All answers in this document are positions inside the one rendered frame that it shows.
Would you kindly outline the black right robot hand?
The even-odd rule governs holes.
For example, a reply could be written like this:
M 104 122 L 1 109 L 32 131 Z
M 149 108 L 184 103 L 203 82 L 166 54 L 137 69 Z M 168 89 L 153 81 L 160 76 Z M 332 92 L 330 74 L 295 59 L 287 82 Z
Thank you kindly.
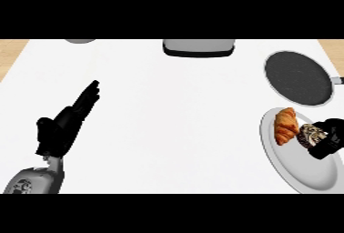
M 344 119 L 329 118 L 313 126 L 326 132 L 326 138 L 307 152 L 314 158 L 323 159 L 344 147 Z

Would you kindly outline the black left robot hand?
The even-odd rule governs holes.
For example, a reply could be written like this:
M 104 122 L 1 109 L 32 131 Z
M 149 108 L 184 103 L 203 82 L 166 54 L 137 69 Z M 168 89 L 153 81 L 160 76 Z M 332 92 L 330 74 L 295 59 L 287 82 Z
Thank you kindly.
M 82 90 L 72 106 L 66 106 L 54 119 L 41 117 L 36 121 L 36 154 L 62 157 L 73 144 L 82 121 L 98 100 L 98 82 L 94 80 Z

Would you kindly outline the chocolate cupcake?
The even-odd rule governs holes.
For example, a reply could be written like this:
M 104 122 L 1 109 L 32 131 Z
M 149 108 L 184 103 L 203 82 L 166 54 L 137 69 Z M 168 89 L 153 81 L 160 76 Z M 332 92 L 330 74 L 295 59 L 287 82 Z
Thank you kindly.
M 314 147 L 321 140 L 326 139 L 326 133 L 318 127 L 311 124 L 302 124 L 299 127 L 299 133 L 296 135 L 298 143 L 304 148 Z

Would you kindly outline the white plate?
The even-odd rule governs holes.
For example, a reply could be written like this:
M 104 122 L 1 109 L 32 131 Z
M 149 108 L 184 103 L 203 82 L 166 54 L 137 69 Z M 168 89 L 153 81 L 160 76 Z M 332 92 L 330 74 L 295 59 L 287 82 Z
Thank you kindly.
M 296 139 L 279 146 L 274 140 L 274 118 L 280 107 L 270 109 L 261 117 L 261 145 L 274 170 L 299 193 L 344 194 L 344 163 L 339 154 L 318 160 Z

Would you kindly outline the black frying pan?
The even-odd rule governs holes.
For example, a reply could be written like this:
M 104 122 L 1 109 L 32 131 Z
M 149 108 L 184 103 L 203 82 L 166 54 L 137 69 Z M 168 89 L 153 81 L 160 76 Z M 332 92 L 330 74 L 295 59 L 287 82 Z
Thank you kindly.
M 274 52 L 262 70 L 274 91 L 301 106 L 324 105 L 335 86 L 344 86 L 344 76 L 329 76 L 315 60 L 293 51 Z

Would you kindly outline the golden croissant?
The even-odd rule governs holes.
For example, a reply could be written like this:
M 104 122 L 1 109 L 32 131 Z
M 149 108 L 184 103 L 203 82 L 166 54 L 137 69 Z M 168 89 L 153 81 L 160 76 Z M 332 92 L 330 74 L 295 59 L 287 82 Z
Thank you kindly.
M 276 144 L 279 146 L 286 144 L 298 133 L 299 133 L 299 127 L 295 119 L 295 111 L 290 107 L 287 107 L 282 109 L 276 114 L 276 119 L 274 119 Z

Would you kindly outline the grey and black appliance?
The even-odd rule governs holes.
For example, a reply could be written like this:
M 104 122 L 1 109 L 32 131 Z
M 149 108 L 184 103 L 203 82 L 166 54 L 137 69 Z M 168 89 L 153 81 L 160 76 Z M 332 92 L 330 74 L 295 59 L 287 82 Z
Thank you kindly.
M 233 39 L 163 39 L 162 50 L 168 56 L 222 57 L 231 54 L 233 44 Z

